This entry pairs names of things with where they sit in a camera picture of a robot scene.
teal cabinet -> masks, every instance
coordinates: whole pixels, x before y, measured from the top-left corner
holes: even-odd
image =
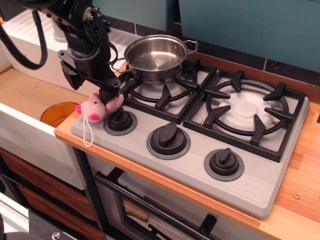
[[[179,0],[185,37],[320,72],[320,0]]]
[[[167,31],[175,19],[175,0],[94,0],[105,16]]]

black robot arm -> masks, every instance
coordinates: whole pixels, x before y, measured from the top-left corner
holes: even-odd
[[[110,23],[92,0],[16,0],[22,6],[41,11],[64,32],[67,49],[58,52],[62,71],[77,90],[85,80],[100,87],[104,103],[120,94],[120,80],[110,69],[118,59],[109,41]],[[111,61],[111,49],[116,53]]]

pink plush toy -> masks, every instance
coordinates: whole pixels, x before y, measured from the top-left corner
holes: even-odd
[[[87,101],[75,107],[77,113],[87,116],[90,123],[100,122],[106,115],[115,112],[124,102],[124,95],[114,97],[106,105],[100,100],[99,95],[94,93]]]

black cast iron grate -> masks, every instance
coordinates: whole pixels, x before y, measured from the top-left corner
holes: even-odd
[[[208,73],[207,77],[201,84],[198,83],[199,71]],[[184,79],[176,78],[173,80],[176,84],[185,89],[184,92],[172,96],[168,86],[164,84],[162,96],[160,98],[151,98],[143,96],[137,91],[137,87],[143,84],[143,82],[133,78],[131,72],[126,72],[119,77],[122,83],[125,82],[125,85],[121,88],[121,92],[124,95],[123,104],[158,118],[180,124],[186,117],[188,111],[191,109],[194,99],[200,89],[206,84],[207,81],[214,78],[216,74],[216,67],[201,64],[199,58],[194,58],[192,61],[186,60],[183,64],[183,70],[181,73]],[[166,110],[166,106],[170,102],[177,101],[186,96],[190,96],[190,98],[179,111],[179,113],[174,114]]]
[[[229,80],[220,83],[221,78],[226,78]],[[242,85],[251,86],[255,89],[269,92],[264,96],[264,101],[279,101],[280,105],[282,106],[281,110],[270,107],[266,107],[264,109],[265,112],[278,119],[278,122],[275,125],[270,128],[266,128],[259,116],[255,114],[254,131],[246,131],[231,127],[219,119],[231,109],[231,106],[226,105],[212,108],[212,99],[229,99],[230,95],[220,90],[226,86],[232,86],[237,93],[240,93],[242,90]],[[294,98],[297,100],[297,105],[293,113],[289,112],[289,106],[285,97]],[[258,79],[246,77],[245,73],[241,70],[234,73],[222,69],[215,76],[215,78],[206,85],[206,87],[201,89],[195,100],[196,103],[183,121],[183,126],[264,158],[273,160],[275,162],[280,162],[281,156],[292,132],[296,116],[299,113],[304,99],[305,94],[303,92],[286,88],[286,84],[283,82],[275,85]],[[208,112],[207,118],[203,123],[193,121],[194,116],[204,103],[206,104],[206,109]],[[214,128],[214,125],[218,125],[231,134]],[[279,129],[285,129],[285,134],[278,151],[259,146],[259,143],[264,136],[274,133]],[[241,136],[249,136],[251,138],[248,141],[242,139]]]

orange bowl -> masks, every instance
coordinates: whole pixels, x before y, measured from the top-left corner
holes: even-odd
[[[79,104],[75,102],[52,105],[42,113],[40,121],[56,128],[75,111],[77,105]]]

